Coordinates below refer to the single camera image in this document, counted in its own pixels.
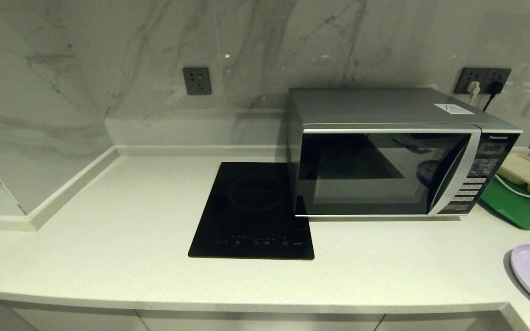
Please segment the silver Panasonic microwave oven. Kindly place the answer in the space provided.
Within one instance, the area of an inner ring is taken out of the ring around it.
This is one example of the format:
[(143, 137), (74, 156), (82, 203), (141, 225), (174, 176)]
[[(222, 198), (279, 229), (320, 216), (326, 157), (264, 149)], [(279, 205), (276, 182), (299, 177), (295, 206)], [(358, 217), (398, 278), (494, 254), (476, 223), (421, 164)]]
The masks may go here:
[[(451, 115), (435, 103), (454, 103), (474, 115)], [(290, 191), (293, 165), (290, 143), (302, 124), (472, 124), (482, 130), (471, 169), (455, 197), (436, 217), (468, 214), (494, 179), (522, 130), (468, 103), (430, 88), (293, 88), (285, 110)]]

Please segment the black induction cooktop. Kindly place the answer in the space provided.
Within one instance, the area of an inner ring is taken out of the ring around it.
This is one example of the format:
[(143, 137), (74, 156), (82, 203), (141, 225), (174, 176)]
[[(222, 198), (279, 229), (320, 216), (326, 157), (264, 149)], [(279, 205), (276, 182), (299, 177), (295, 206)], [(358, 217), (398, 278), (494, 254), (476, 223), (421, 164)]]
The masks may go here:
[(222, 162), (188, 256), (313, 260), (309, 220), (293, 210), (288, 164)]

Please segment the white cabinet door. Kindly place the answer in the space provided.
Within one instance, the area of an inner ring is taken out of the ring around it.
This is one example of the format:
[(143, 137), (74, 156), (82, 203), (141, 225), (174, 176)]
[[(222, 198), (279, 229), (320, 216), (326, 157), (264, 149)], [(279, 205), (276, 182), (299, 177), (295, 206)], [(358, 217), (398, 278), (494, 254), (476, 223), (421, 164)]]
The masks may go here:
[(149, 331), (376, 331), (385, 314), (136, 310)]

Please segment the white sticker label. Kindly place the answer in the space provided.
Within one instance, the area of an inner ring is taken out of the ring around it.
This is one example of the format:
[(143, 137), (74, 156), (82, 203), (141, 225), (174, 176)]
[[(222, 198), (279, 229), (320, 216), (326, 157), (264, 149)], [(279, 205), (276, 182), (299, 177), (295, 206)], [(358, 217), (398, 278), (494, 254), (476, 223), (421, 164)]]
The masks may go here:
[(474, 115), (472, 111), (454, 103), (435, 103), (434, 105), (451, 115)]

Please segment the green plastic tray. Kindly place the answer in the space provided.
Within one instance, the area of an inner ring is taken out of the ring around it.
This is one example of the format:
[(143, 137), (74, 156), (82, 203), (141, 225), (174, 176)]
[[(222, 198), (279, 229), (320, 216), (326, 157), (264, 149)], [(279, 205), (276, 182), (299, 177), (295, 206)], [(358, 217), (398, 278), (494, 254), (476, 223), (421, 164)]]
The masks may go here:
[(504, 178), (495, 178), (481, 194), (479, 204), (515, 227), (530, 230), (530, 193)]

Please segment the grey single wall socket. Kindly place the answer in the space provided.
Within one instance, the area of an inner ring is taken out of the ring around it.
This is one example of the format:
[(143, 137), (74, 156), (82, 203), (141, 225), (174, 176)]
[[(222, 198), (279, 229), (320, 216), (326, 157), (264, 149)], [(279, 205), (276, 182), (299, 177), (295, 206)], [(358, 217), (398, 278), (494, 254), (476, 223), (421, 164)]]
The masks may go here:
[(212, 94), (208, 68), (183, 68), (182, 71), (188, 96), (210, 96)]

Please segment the grey double wall socket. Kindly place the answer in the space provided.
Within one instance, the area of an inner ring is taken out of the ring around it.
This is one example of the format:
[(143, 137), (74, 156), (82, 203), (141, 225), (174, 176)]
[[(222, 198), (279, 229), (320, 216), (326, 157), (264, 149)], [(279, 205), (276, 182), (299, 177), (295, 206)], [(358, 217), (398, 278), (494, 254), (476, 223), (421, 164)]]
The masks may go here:
[(454, 94), (468, 94), (467, 85), (471, 81), (480, 82), (480, 94), (488, 94), (487, 90), (495, 81), (501, 81), (506, 84), (511, 68), (471, 68), (465, 67), (459, 75), (458, 82), (454, 88)]

